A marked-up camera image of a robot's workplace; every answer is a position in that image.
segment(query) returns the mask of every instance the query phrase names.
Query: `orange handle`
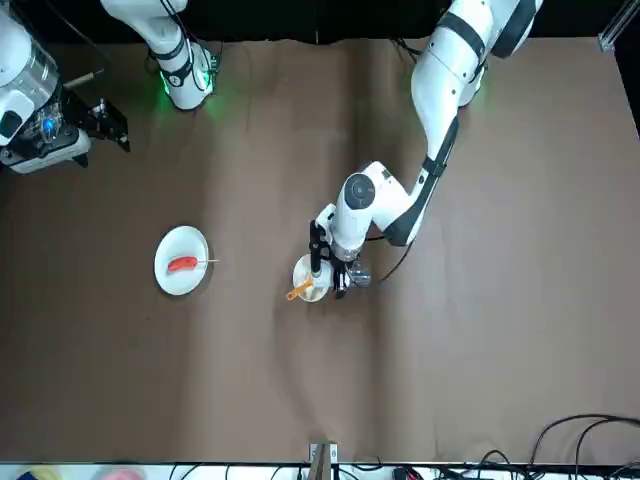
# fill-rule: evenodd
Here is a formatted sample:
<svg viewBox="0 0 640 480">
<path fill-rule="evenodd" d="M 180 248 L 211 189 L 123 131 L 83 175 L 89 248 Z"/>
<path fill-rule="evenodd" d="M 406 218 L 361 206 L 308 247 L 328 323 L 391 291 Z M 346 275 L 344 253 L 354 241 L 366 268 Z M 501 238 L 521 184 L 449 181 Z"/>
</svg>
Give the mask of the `orange handle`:
<svg viewBox="0 0 640 480">
<path fill-rule="evenodd" d="M 313 279 L 309 277 L 302 285 L 287 293 L 287 300 L 293 300 L 294 298 L 299 297 L 301 293 L 311 286 L 313 286 Z"/>
<path fill-rule="evenodd" d="M 196 257 L 180 257 L 169 262 L 169 271 L 177 272 L 178 270 L 193 270 L 198 265 Z"/>
</svg>

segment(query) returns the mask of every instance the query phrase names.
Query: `colorful object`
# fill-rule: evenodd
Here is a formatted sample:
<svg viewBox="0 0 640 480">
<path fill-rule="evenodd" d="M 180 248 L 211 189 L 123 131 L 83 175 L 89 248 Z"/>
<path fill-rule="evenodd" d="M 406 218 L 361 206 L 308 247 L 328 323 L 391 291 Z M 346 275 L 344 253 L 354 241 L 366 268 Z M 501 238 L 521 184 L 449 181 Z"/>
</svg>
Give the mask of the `colorful object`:
<svg viewBox="0 0 640 480">
<path fill-rule="evenodd" d="M 193 268 L 169 271 L 169 264 L 183 257 L 193 257 L 196 265 Z M 197 228 L 183 225 L 167 233 L 156 251 L 153 270 L 156 281 L 162 290 L 169 295 L 185 295 L 196 288 L 207 272 L 209 247 L 204 235 Z"/>
<path fill-rule="evenodd" d="M 196 257 L 179 257 L 169 262 L 169 271 L 177 272 L 178 270 L 193 270 L 199 263 L 211 263 L 218 260 L 198 260 Z"/>
<path fill-rule="evenodd" d="M 115 468 L 101 475 L 100 480 L 144 480 L 144 474 L 132 468 Z"/>
<path fill-rule="evenodd" d="M 307 288 L 312 287 L 312 286 L 313 286 L 313 279 L 310 276 L 309 278 L 307 278 L 307 280 L 302 285 L 300 285 L 299 287 L 294 288 L 289 293 L 287 293 L 287 300 L 291 301 L 294 298 L 299 297 L 300 295 L 302 295 L 307 290 Z"/>
<path fill-rule="evenodd" d="M 18 477 L 18 480 L 60 480 L 60 475 L 54 467 L 38 465 Z"/>
</svg>

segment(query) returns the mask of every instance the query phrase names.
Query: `green led light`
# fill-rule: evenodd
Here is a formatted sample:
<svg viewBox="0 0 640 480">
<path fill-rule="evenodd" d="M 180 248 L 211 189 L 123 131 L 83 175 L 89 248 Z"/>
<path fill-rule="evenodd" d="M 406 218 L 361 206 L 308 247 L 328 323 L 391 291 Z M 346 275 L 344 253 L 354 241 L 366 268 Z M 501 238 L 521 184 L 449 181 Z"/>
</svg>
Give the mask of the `green led light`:
<svg viewBox="0 0 640 480">
<path fill-rule="evenodd" d="M 162 79 L 162 83 L 164 84 L 164 93 L 170 96 L 171 94 L 169 93 L 169 85 L 167 85 L 167 81 L 164 79 L 164 75 L 162 75 L 162 72 L 160 72 L 160 78 Z"/>
</svg>

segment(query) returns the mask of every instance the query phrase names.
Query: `brown tabletop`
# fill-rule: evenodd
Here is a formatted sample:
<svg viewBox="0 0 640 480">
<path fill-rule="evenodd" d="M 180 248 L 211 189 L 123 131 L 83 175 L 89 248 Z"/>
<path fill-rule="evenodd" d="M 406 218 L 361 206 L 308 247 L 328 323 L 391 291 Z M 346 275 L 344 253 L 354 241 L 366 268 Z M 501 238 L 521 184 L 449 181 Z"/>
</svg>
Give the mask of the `brown tabletop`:
<svg viewBox="0 0 640 480">
<path fill-rule="evenodd" d="M 99 61 L 55 52 L 68 78 Z M 109 53 L 83 93 L 128 116 L 131 153 L 0 175 L 2 460 L 303 461 L 330 439 L 344 461 L 525 461 L 558 417 L 640 414 L 640 148 L 595 40 L 492 61 L 407 261 L 317 305 L 284 297 L 309 220 L 364 162 L 410 186 L 424 158 L 408 59 L 231 44 L 218 95 L 181 113 L 144 46 Z M 176 299 L 152 264 L 180 224 L 220 263 Z M 401 253 L 366 259 L 382 275 Z M 576 431 L 539 460 L 568 461 Z M 638 440 L 604 426 L 583 458 Z"/>
</svg>

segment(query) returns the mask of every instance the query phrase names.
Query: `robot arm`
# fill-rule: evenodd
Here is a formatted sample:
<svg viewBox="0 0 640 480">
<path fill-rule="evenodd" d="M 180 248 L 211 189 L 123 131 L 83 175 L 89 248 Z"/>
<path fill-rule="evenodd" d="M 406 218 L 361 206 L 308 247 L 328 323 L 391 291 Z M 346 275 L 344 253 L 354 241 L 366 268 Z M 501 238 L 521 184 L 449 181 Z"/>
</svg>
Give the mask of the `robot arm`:
<svg viewBox="0 0 640 480">
<path fill-rule="evenodd" d="M 442 16 L 411 78 L 413 102 L 427 137 L 427 155 L 413 189 L 407 193 L 382 163 L 373 162 L 347 178 L 336 206 L 325 208 L 315 221 L 316 237 L 330 250 L 324 258 L 334 270 L 334 288 L 349 284 L 345 272 L 358 257 L 372 222 L 394 246 L 413 242 L 456 140 L 458 109 L 479 89 L 488 54 L 506 58 L 516 51 L 541 4 L 454 0 Z M 319 261 L 311 265 L 319 278 Z"/>
<path fill-rule="evenodd" d="M 101 0 L 109 15 L 126 23 L 147 43 L 162 72 L 174 105 L 191 110 L 213 92 L 217 59 L 192 42 L 169 13 L 181 12 L 188 0 Z"/>
<path fill-rule="evenodd" d="M 86 166 L 90 137 L 129 151 L 127 133 L 108 101 L 90 107 L 63 85 L 53 58 L 0 6 L 0 162 L 19 173 L 65 160 Z"/>
</svg>

